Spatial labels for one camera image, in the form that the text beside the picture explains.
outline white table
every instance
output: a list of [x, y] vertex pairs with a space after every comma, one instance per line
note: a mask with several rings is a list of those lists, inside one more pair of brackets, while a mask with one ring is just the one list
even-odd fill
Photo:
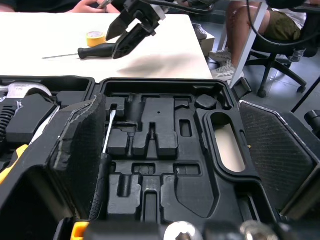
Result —
[[[252, 19], [254, 28], [258, 30], [260, 28], [262, 20], [264, 19], [264, 16], [268, 10], [268, 5], [265, 0], [250, 0], [250, 2], [261, 2], [255, 18]], [[222, 50], [224, 48], [224, 46], [226, 44], [226, 39], [227, 39], [227, 29], [226, 29], [226, 25], [224, 25], [221, 39], [220, 39], [220, 42], [218, 45], [218, 51]], [[251, 29], [249, 32], [248, 38], [246, 40], [246, 44], [242, 50], [239, 64], [233, 74], [233, 77], [232, 77], [232, 80], [230, 83], [230, 88], [232, 88], [238, 82], [238, 80], [240, 78], [240, 74], [245, 67], [246, 61], [248, 59], [249, 53], [251, 51], [251, 48], [254, 44], [255, 39], [256, 39], [256, 34]]]
[[97, 83], [111, 77], [212, 79], [187, 15], [167, 15], [154, 37], [117, 60], [80, 60], [78, 56], [42, 59], [87, 48], [86, 33], [106, 33], [117, 16], [0, 13], [0, 76], [77, 75], [92, 77]]

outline black cable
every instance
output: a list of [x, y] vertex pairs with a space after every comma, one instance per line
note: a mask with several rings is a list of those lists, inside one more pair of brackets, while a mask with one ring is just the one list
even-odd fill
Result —
[[258, 38], [261, 38], [263, 41], [267, 42], [268, 44], [271, 44], [271, 45], [275, 45], [275, 46], [278, 46], [278, 47], [290, 47], [290, 46], [296, 46], [296, 45], [299, 45], [299, 44], [303, 44], [305, 42], [308, 42], [310, 41], [311, 39], [315, 38], [316, 36], [320, 35], [320, 32], [317, 32], [309, 37], [307, 37], [306, 39], [303, 39], [303, 40], [300, 40], [300, 41], [295, 41], [293, 43], [277, 43], [277, 42], [274, 42], [274, 41], [270, 41], [268, 39], [266, 39], [265, 37], [263, 37], [255, 28], [254, 24], [253, 24], [253, 21], [252, 21], [252, 18], [251, 18], [251, 14], [250, 14], [250, 6], [249, 6], [249, 0], [246, 0], [246, 8], [248, 10], [248, 17], [249, 17], [249, 22], [250, 22], [250, 25], [251, 25], [251, 28], [252, 30], [254, 31], [254, 33], [258, 36]]
[[193, 7], [181, 6], [181, 5], [178, 5], [175, 3], [161, 1], [161, 0], [140, 0], [140, 2], [143, 2], [145, 4], [150, 4], [150, 5], [158, 5], [158, 6], [162, 6], [162, 7], [179, 9], [181, 11], [191, 13], [191, 14], [205, 15], [205, 14], [209, 14], [213, 11], [213, 10], [201, 10], [201, 9], [196, 9]]

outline hammer head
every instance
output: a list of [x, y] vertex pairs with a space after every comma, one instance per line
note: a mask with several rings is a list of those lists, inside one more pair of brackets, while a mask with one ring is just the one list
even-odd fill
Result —
[[9, 86], [0, 86], [0, 91], [7, 92], [6, 97], [8, 99], [23, 99], [28, 94], [46, 94], [52, 96], [46, 86], [36, 82], [17, 81]]

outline roll of tape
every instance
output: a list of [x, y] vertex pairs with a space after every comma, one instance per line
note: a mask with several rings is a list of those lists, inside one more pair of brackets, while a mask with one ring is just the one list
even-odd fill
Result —
[[88, 47], [95, 47], [106, 42], [106, 36], [100, 31], [91, 31], [86, 34], [86, 44]]

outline yellow tape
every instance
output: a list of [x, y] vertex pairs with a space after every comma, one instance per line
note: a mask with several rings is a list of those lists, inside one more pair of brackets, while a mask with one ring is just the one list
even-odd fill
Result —
[[89, 225], [88, 221], [78, 221], [74, 224], [73, 230], [71, 233], [71, 240], [83, 240], [85, 230]]
[[95, 47], [106, 42], [106, 36], [100, 31], [91, 31], [86, 34], [86, 44], [88, 47]]

